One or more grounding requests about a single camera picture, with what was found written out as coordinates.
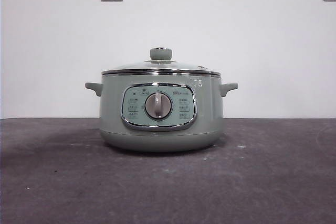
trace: pot body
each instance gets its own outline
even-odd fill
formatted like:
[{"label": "pot body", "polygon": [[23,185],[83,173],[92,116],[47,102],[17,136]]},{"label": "pot body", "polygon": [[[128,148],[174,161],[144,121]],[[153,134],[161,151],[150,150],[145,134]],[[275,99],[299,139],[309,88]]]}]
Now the pot body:
[{"label": "pot body", "polygon": [[[195,101],[192,122],[176,130],[160,131],[139,130],[129,125],[122,112],[124,94],[132,86],[148,83],[187,86],[194,94]],[[100,100],[101,135],[111,145],[135,151],[171,152],[206,147],[216,141],[223,131],[220,88],[221,79],[218,76],[103,75]]]}]

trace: pot base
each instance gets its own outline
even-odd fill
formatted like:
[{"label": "pot base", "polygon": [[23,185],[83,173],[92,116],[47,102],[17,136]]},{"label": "pot base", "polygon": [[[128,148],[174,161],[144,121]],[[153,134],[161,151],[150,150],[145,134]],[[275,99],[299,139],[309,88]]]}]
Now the pot base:
[{"label": "pot base", "polygon": [[140,152],[180,152],[207,147],[219,139],[221,131],[175,136],[125,135],[100,130],[105,141],[113,146]]}]

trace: brand logo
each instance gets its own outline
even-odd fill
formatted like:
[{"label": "brand logo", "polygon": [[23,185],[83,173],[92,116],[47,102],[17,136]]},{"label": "brand logo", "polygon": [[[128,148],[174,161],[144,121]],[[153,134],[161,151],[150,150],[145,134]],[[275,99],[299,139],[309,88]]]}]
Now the brand logo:
[{"label": "brand logo", "polygon": [[179,92],[179,91],[173,91],[173,94],[189,94],[188,92]]}]

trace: glass lid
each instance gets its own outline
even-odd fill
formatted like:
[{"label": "glass lid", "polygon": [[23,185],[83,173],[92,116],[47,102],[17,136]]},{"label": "glass lid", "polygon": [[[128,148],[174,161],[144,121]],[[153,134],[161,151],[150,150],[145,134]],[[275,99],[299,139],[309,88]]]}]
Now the glass lid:
[{"label": "glass lid", "polygon": [[120,74],[120,75],[131,75],[131,74],[179,74],[179,73],[190,73],[190,74],[206,74],[220,76],[218,72],[210,71],[209,69],[187,64],[180,63],[171,60],[172,50],[164,47],[157,47],[150,50],[151,60],[144,62],[129,64],[120,66],[118,68],[107,70],[102,72],[105,74]]}]

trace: control panel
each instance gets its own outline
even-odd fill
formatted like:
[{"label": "control panel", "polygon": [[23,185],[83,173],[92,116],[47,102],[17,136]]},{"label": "control panel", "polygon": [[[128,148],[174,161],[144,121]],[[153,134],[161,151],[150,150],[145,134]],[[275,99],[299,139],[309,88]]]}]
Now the control panel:
[{"label": "control panel", "polygon": [[138,130],[181,130],[196,116],[196,101],[186,85],[169,83],[137,84],[126,89],[122,118]]}]

